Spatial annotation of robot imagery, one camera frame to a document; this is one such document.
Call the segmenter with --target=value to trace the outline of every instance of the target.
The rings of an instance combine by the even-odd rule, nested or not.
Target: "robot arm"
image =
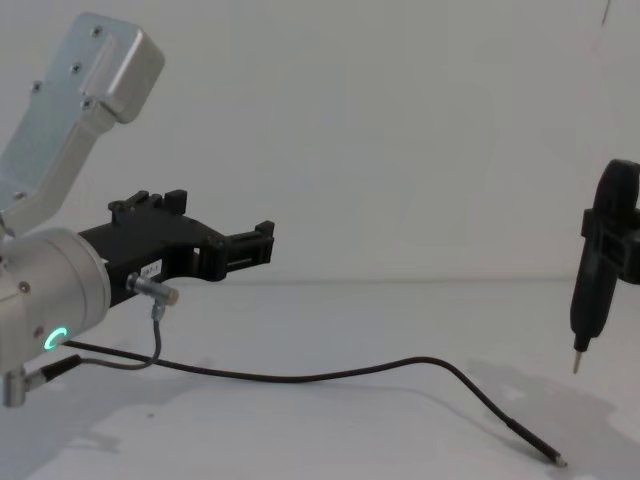
[[[184,215],[182,190],[113,202],[110,223],[80,234],[53,229],[22,236],[58,211],[98,137],[136,118],[163,66],[163,54],[136,25],[84,14],[44,80],[33,84],[27,113],[0,157],[6,406],[22,405],[28,390],[73,368],[79,357],[30,375],[25,362],[94,327],[111,306],[145,293],[140,285],[170,304],[175,292],[157,282],[177,276],[218,281],[271,259],[273,223],[224,236]],[[16,238],[2,244],[4,233]]]
[[[136,25],[79,16],[0,157],[0,221],[22,235],[53,216],[94,143],[133,121],[164,55]]]

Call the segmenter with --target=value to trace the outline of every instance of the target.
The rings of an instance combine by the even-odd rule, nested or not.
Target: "white wall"
[[[116,16],[167,66],[52,223],[185,188],[226,233],[277,223],[236,279],[570,275],[602,168],[640,161],[640,4],[605,3],[2,0],[0,144],[73,18]]]

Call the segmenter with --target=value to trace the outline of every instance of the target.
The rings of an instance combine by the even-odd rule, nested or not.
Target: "gray cable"
[[[126,364],[126,363],[115,363],[109,362],[107,360],[102,360],[99,358],[83,358],[82,364],[85,365],[100,365],[102,367],[107,368],[115,368],[118,370],[142,370],[144,368],[150,367],[154,363],[158,361],[160,358],[160,352],[162,350],[162,336],[160,335],[160,322],[153,322],[153,337],[155,339],[155,350],[153,355],[149,357],[147,360],[141,363],[134,364]]]

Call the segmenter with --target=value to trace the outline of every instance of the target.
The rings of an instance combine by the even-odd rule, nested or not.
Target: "cable connector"
[[[71,355],[51,365],[27,375],[24,367],[17,368],[3,378],[3,404],[5,407],[21,407],[27,398],[27,393],[59,377],[63,373],[76,368],[82,363],[80,355]]]
[[[180,298],[180,292],[175,288],[142,277],[137,272],[132,273],[127,278],[127,290],[146,295],[155,300],[151,309],[151,318],[154,322],[162,320],[167,305],[175,305]]]

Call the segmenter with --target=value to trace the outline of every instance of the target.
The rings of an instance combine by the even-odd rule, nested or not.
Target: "black plastic bracket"
[[[80,233],[105,262],[111,306],[135,295],[125,288],[133,272],[158,282],[175,277],[217,282],[229,272],[271,261],[273,222],[226,236],[184,216],[186,208],[184,190],[164,196],[140,191],[109,204],[111,223]]]

